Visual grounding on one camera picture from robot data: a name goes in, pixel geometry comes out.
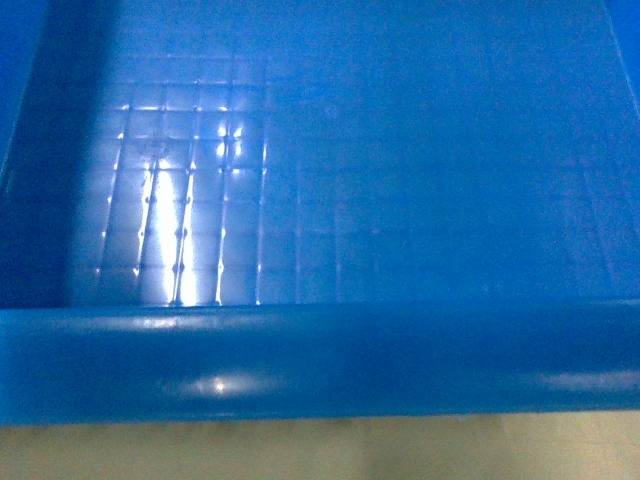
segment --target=blue plastic tray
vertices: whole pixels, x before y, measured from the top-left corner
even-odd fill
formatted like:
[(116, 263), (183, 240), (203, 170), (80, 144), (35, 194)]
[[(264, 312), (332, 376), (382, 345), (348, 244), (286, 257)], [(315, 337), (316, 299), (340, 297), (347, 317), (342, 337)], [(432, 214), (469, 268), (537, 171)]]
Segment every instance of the blue plastic tray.
[(0, 7), (0, 423), (640, 406), (634, 2)]

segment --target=floor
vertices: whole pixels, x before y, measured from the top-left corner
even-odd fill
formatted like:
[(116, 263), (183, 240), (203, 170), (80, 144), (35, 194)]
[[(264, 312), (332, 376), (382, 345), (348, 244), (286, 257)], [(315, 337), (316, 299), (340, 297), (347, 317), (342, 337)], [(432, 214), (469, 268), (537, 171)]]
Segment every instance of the floor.
[(640, 412), (15, 428), (11, 479), (638, 479)]

